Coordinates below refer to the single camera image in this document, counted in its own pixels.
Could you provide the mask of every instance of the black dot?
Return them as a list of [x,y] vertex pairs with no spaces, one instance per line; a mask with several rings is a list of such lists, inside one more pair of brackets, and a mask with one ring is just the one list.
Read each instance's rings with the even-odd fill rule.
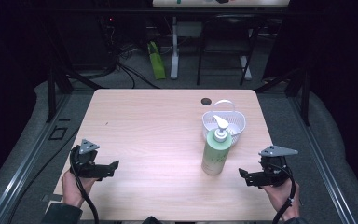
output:
[[212,100],[209,98],[202,98],[201,103],[203,105],[210,105],[212,103]]

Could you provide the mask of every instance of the pump dispenser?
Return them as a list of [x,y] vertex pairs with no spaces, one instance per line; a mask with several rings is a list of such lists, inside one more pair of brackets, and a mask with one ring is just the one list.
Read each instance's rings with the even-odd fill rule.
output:
[[219,128],[210,130],[207,134],[201,165],[208,175],[218,175],[223,171],[232,144],[232,136],[226,131],[228,122],[219,116],[213,117]]

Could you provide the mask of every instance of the green spray bottle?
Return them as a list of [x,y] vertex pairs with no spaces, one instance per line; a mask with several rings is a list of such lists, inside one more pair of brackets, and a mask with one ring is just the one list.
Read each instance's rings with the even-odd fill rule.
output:
[[219,128],[210,130],[207,134],[201,165],[208,175],[218,175],[223,171],[232,144],[232,136],[226,131],[228,122],[219,116],[213,117]]

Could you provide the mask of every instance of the white pump head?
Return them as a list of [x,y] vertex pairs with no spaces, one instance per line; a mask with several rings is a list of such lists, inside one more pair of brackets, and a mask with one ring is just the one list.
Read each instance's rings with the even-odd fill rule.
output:
[[217,126],[219,126],[219,128],[214,131],[214,140],[224,142],[227,138],[226,128],[228,127],[228,122],[217,115],[213,115],[213,117],[217,121]]

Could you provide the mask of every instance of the white plastic basket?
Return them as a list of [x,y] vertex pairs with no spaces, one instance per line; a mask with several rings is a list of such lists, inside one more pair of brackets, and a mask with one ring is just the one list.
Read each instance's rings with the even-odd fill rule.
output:
[[[216,106],[222,103],[227,103],[232,105],[232,111],[218,111],[215,110]],[[208,111],[202,115],[203,123],[203,136],[206,139],[206,135],[210,130],[217,129],[217,122],[213,115],[217,115],[222,119],[225,119],[228,122],[227,131],[232,136],[232,146],[238,142],[241,133],[245,129],[246,119],[245,116],[235,110],[235,105],[229,100],[220,100],[213,105],[213,111]]]

